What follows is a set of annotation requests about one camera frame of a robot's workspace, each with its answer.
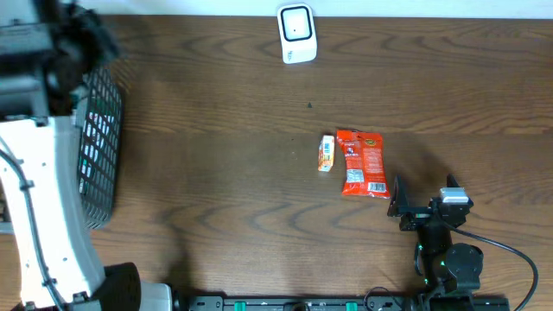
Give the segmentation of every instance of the wood grain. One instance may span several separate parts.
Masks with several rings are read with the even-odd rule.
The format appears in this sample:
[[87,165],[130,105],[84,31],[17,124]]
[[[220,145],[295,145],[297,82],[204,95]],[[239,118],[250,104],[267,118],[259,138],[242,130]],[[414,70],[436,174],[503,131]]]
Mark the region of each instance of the wood grain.
[[[116,210],[92,238],[185,293],[413,292],[416,234],[387,200],[340,195],[343,156],[316,170],[323,133],[377,131],[389,184],[426,203],[454,173],[475,202],[464,229],[540,270],[528,309],[553,308],[553,22],[319,18],[317,59],[285,66],[275,18],[111,16],[126,52]],[[521,259],[485,244],[479,295],[516,306]],[[0,236],[0,308],[20,275]]]

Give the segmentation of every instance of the black cable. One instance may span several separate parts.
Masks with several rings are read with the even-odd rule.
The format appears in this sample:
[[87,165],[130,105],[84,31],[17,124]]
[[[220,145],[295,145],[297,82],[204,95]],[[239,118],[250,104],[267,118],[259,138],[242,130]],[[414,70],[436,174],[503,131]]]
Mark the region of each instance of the black cable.
[[35,247],[36,261],[42,274],[42,285],[47,288],[48,292],[52,296],[52,300],[54,301],[55,306],[59,310],[64,310],[63,298],[61,297],[58,289],[54,286],[54,280],[52,279],[52,277],[50,277],[48,273],[48,268],[46,267],[46,263],[44,261],[44,255],[42,254],[41,241],[38,238],[35,212],[33,210],[33,202],[31,200],[31,194],[29,192],[29,181],[27,181],[27,179],[25,178],[25,174],[23,173],[21,166],[16,162],[16,160],[1,149],[0,157],[2,157],[8,163],[8,165],[10,165],[11,169],[14,170],[17,177],[19,178],[19,188],[21,189],[21,191],[23,192],[23,196],[25,197],[25,205],[27,206],[27,214],[29,215],[29,226],[31,230],[31,237],[33,239],[33,246]]
[[445,225],[452,232],[457,232],[457,233],[459,233],[461,235],[464,235],[466,237],[474,238],[474,239],[476,239],[480,242],[486,242],[488,244],[491,244],[491,245],[497,246],[499,248],[502,248],[506,251],[510,251],[511,253],[523,258],[530,265],[530,267],[532,268],[532,274],[534,275],[533,280],[532,280],[532,286],[530,287],[530,290],[528,291],[528,294],[526,294],[526,297],[515,308],[515,311],[522,310],[524,308],[524,306],[526,305],[526,303],[528,303],[528,301],[530,301],[530,299],[534,295],[534,292],[536,291],[536,288],[537,288],[537,280],[539,279],[539,274],[537,273],[536,264],[528,256],[526,256],[522,251],[516,250],[516,249],[512,248],[509,245],[502,244],[502,243],[494,241],[490,238],[484,238],[484,237],[481,237],[479,235],[473,234],[471,232],[465,232],[461,229],[457,229],[457,228],[453,227],[452,225],[448,224],[445,220],[443,220],[442,216],[440,215],[440,213],[438,213],[438,211],[435,211],[435,215],[443,223],[443,225]]
[[373,287],[372,289],[370,289],[368,292],[366,292],[365,297],[363,298],[363,306],[365,306],[366,311],[372,311],[372,309],[369,308],[369,306],[367,305],[367,300],[369,299],[369,297],[371,296],[371,293],[372,293],[375,289],[383,289],[383,290],[385,290],[386,293],[388,293],[388,296],[394,301],[394,303],[396,303],[397,306],[401,308],[401,303],[399,303],[399,301],[397,301],[396,297],[394,297],[394,296],[391,294],[390,290],[388,290],[387,288],[382,287],[382,286],[375,286],[375,287]]

